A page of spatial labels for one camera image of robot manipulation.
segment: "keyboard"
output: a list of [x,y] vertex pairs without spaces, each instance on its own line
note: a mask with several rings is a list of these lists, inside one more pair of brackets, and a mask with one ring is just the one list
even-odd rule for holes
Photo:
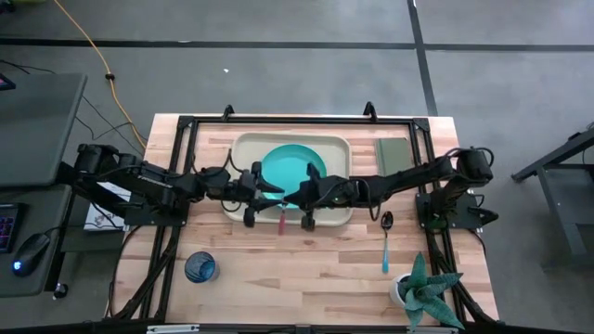
[[12,252],[24,211],[25,204],[0,203],[0,253]]

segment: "concrete floor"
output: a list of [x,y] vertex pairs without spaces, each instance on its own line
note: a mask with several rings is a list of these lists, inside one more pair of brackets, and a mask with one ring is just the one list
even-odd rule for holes
[[[63,0],[99,39],[413,43],[406,0]],[[594,44],[588,0],[418,0],[426,43]],[[0,16],[0,36],[80,38],[52,2]],[[148,135],[156,112],[358,114],[371,100],[381,114],[427,115],[414,50],[104,48],[119,96]],[[114,106],[96,54],[88,47],[0,46],[0,58],[89,76],[85,95],[113,123]],[[484,206],[500,214],[484,232],[502,320],[509,324],[594,332],[594,273],[545,274],[540,263],[566,251],[536,179],[510,174],[593,121],[591,53],[428,52],[440,116],[453,116],[462,146],[496,153]],[[0,71],[16,71],[0,64]],[[108,130],[82,104],[78,116]],[[132,142],[130,131],[123,131]],[[67,161],[90,134],[75,124]],[[99,140],[132,151],[117,134]],[[594,154],[588,152],[588,161]],[[2,328],[99,319],[113,253],[87,253],[64,267],[68,298],[48,294],[0,300]]]

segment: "beige tray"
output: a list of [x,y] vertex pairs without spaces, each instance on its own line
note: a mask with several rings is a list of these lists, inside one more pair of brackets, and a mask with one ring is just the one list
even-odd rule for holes
[[[342,137],[336,135],[296,135],[287,133],[245,133],[233,143],[232,158],[238,166],[251,166],[254,161],[261,161],[268,152],[281,145],[301,144],[313,149],[326,164],[328,175],[348,177],[351,174],[351,146]],[[239,173],[229,171],[232,178]],[[227,208],[234,205],[226,203]],[[236,212],[225,212],[234,221],[243,221],[245,204]],[[272,207],[256,213],[257,223],[278,223],[281,209]],[[353,209],[320,209],[314,212],[317,226],[339,226],[351,218]],[[286,223],[301,224],[303,212],[299,209],[286,210]]]

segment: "wooden table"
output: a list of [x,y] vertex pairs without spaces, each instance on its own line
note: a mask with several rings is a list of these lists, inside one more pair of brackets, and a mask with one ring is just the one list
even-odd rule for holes
[[[167,168],[178,116],[155,116],[147,161]],[[429,120],[435,155],[458,145],[452,118]],[[408,129],[400,125],[201,124],[196,166],[221,165],[233,140],[246,131],[341,135],[352,146],[353,174],[359,175],[378,172],[376,138],[409,136]],[[421,137],[419,140],[425,160],[425,147]],[[418,228],[415,212],[416,192],[395,194],[381,207],[394,213],[394,227],[388,237],[388,275],[381,272],[380,222],[371,222],[368,210],[355,209],[349,223],[318,227],[314,233],[289,225],[280,237],[277,225],[256,224],[250,229],[230,221],[217,201],[192,205],[177,251],[167,322],[407,325],[404,309],[390,301],[388,287],[394,277],[410,272],[419,251],[429,263],[426,238]],[[155,230],[150,226],[139,229],[126,247],[117,274],[116,310],[130,299],[147,274]],[[481,244],[466,230],[452,230],[451,235],[458,271],[464,273],[462,282],[485,312],[497,318]],[[220,264],[221,275],[216,281],[193,284],[186,279],[185,261],[196,251],[208,251]],[[151,314],[159,292],[155,289]],[[446,297],[453,305],[451,295]],[[425,315],[421,324],[437,322]]]

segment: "aloe plant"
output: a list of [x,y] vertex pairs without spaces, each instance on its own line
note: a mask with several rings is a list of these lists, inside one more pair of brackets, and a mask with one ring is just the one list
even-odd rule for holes
[[462,274],[453,273],[427,277],[425,259],[420,253],[417,255],[408,281],[397,284],[398,293],[405,301],[405,312],[410,320],[411,330],[423,318],[423,311],[443,324],[464,328],[447,304],[438,297],[458,283],[461,276]]

